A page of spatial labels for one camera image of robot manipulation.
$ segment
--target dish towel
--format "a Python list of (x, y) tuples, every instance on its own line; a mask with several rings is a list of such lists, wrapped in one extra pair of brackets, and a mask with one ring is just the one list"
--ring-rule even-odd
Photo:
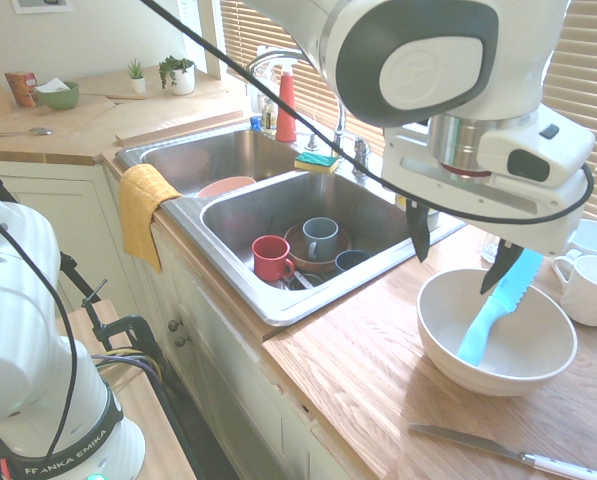
[(162, 271), (160, 258), (149, 225), (158, 206), (165, 200), (180, 197), (153, 165), (135, 165), (120, 179), (118, 203), (122, 243), (126, 253), (142, 258)]

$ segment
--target window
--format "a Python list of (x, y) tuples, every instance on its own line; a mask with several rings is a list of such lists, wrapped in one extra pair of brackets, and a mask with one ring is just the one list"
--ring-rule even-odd
[(569, 5), (545, 78), (543, 101), (596, 136), (589, 158), (596, 187), (585, 216), (597, 220), (597, 1), (573, 0)]
[[(221, 0), (227, 54), (245, 65), (256, 55), (258, 45), (296, 48), (291, 37), (271, 20), (242, 1)], [(311, 67), (295, 68), (296, 107), (305, 116), (334, 128), (337, 102), (321, 76)], [(589, 159), (596, 187), (585, 216), (597, 219), (597, 0), (572, 0), (545, 78), (544, 103), (589, 128), (596, 145)], [(348, 130), (372, 144), (381, 154), (382, 130), (349, 116)]]
[[(202, 35), (200, 26), (200, 14), (198, 12), (198, 0), (178, 0), (178, 12), (180, 21), (191, 28), (194, 32)], [(199, 70), (207, 71), (207, 59), (205, 50), (196, 42), (183, 34), (185, 41), (185, 55), (193, 60)]]
[[(241, 65), (256, 57), (258, 45), (298, 48), (287, 32), (245, 2), (221, 0), (220, 6), (227, 55)], [(338, 102), (318, 72), (303, 62), (295, 65), (294, 88), (296, 109), (300, 113), (328, 128), (336, 127)], [(381, 128), (367, 125), (349, 114), (346, 129), (361, 135), (371, 144), (374, 153), (382, 155), (385, 141)]]

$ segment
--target gray mug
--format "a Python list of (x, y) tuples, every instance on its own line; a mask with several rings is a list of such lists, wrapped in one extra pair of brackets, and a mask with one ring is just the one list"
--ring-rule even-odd
[(316, 217), (302, 226), (307, 244), (307, 256), (315, 262), (329, 262), (336, 255), (338, 224), (331, 218)]

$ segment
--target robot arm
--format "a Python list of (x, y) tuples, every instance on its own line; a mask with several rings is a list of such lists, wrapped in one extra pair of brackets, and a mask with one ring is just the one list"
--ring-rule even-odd
[[(55, 287), (60, 253), (49, 222), (28, 207), (0, 202), (0, 225)], [(99, 473), (108, 480), (129, 480), (144, 457), (142, 433), (123, 418), (79, 342), (67, 422), (54, 454), (44, 460), (71, 373), (70, 349), (54, 317), (51, 295), (0, 235), (0, 458), (16, 479), (82, 480)]]
[[(382, 177), (473, 216), (540, 219), (585, 193), (591, 132), (541, 105), (567, 0), (247, 0), (290, 33), (345, 106), (385, 128)], [(403, 125), (429, 118), (429, 132)], [(545, 255), (582, 207), (469, 220)]]

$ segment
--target yellow sponge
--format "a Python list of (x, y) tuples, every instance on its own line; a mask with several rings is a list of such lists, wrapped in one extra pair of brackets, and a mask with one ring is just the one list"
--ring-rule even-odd
[(320, 173), (331, 173), (338, 168), (339, 164), (340, 160), (336, 157), (326, 157), (308, 152), (301, 153), (294, 161), (296, 168)]

